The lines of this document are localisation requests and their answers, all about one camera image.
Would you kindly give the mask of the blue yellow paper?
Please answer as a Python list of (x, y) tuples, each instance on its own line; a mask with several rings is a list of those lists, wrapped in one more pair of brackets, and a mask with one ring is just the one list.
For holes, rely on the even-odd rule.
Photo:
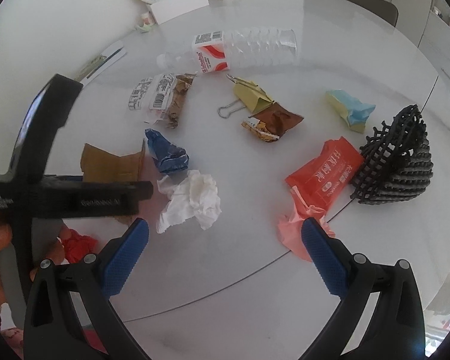
[(361, 102), (344, 90), (327, 91), (326, 100), (344, 120), (347, 127), (356, 133), (365, 132), (368, 118), (376, 109), (376, 105)]

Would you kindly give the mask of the small green pink item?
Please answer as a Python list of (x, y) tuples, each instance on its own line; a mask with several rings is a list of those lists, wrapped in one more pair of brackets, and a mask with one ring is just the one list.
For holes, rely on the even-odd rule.
[(140, 15), (141, 24), (136, 25), (136, 29), (141, 33), (148, 33), (152, 30), (156, 21), (150, 11), (147, 11)]

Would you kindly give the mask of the brown snack wrapper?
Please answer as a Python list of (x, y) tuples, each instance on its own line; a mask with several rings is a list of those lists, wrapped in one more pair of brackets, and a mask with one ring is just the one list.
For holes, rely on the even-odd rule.
[(301, 115), (283, 108), (278, 102), (249, 116), (241, 126), (261, 141), (267, 143), (278, 141), (287, 131), (303, 121)]

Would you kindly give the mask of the yellow binder clip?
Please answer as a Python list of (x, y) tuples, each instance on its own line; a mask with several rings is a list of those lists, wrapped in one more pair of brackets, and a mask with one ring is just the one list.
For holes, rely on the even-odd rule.
[(218, 116), (222, 119), (228, 119), (233, 113), (243, 109), (247, 109), (252, 115), (255, 115), (275, 102), (263, 88), (251, 80), (231, 74), (227, 74), (226, 78), (234, 84), (233, 94), (236, 100), (218, 108)]

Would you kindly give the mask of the clear plastic water bottle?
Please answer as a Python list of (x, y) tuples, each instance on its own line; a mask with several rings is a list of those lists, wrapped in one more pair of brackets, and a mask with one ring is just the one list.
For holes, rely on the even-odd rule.
[(166, 72), (207, 74), (293, 65), (297, 54), (291, 29), (243, 28), (195, 35), (188, 46), (160, 54), (157, 66)]

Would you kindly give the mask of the pink crumpled paper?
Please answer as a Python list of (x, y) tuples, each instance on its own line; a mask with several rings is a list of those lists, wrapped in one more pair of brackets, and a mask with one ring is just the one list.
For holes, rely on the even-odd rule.
[(283, 215), (278, 222), (277, 236), (279, 241), (298, 258), (311, 262), (311, 256), (302, 242), (302, 225), (306, 219), (316, 219), (328, 236), (336, 234), (325, 219), (327, 211), (305, 202), (297, 186), (290, 189), (293, 209), (290, 215)]

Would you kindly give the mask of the blue crumpled wrapper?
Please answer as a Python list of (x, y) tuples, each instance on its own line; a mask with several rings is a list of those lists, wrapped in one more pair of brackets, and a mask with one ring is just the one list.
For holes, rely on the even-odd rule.
[(169, 175), (188, 169), (189, 156), (184, 148), (168, 141), (159, 131), (146, 128), (145, 138), (148, 151), (161, 174)]

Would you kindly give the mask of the white crumpled tissue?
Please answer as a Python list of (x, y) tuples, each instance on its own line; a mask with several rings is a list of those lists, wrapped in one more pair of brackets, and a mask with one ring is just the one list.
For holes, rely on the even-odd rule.
[(196, 219), (202, 230), (207, 230), (222, 213), (217, 182), (210, 174), (190, 170), (179, 184), (165, 175), (157, 182), (157, 188), (168, 199), (157, 220), (159, 234), (191, 218)]

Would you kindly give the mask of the white brown barcode wrapper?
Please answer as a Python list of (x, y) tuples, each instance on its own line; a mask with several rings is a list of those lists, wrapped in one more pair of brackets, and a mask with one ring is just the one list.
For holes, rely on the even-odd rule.
[(177, 128), (195, 74), (159, 74), (142, 79), (130, 93), (128, 109), (148, 125)]

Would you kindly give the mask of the black mesh net bag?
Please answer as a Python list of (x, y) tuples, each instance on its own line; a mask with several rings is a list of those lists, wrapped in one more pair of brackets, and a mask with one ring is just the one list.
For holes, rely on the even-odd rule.
[(391, 124), (374, 127), (359, 149), (363, 163), (353, 176), (350, 198), (363, 205), (402, 203), (423, 194), (433, 177), (427, 125), (416, 105)]

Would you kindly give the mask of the red tissue packet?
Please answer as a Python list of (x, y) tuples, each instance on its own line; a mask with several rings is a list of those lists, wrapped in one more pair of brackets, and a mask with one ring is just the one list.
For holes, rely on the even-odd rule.
[(341, 136), (326, 141), (320, 155), (289, 175), (285, 182), (297, 188), (307, 205), (329, 211), (363, 162), (362, 155)]

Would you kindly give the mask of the brown cardboard piece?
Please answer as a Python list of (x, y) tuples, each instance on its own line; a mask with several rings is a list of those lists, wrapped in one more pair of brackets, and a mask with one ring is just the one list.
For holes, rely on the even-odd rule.
[(82, 178), (91, 183), (139, 183), (145, 194), (145, 147), (141, 151), (118, 156), (86, 143), (82, 150), (80, 167)]

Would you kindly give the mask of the white card box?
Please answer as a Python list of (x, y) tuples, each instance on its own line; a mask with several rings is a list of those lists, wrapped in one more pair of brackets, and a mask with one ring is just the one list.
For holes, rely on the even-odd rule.
[(208, 5), (209, 0), (161, 0), (151, 4), (148, 10), (157, 24), (164, 24)]

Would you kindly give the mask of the red crumpled paper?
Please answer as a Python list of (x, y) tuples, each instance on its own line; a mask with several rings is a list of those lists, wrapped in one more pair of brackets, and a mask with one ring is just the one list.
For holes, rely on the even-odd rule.
[(95, 238), (81, 235), (66, 226), (62, 227), (58, 238), (63, 245), (68, 263), (78, 263), (87, 254), (94, 253), (98, 243)]

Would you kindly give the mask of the white paper with pen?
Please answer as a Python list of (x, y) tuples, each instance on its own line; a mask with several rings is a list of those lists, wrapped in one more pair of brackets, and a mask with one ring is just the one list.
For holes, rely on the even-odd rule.
[(95, 80), (102, 72), (111, 67), (127, 54), (122, 41), (116, 41), (101, 52), (97, 57), (90, 60), (74, 78), (83, 86), (87, 86)]

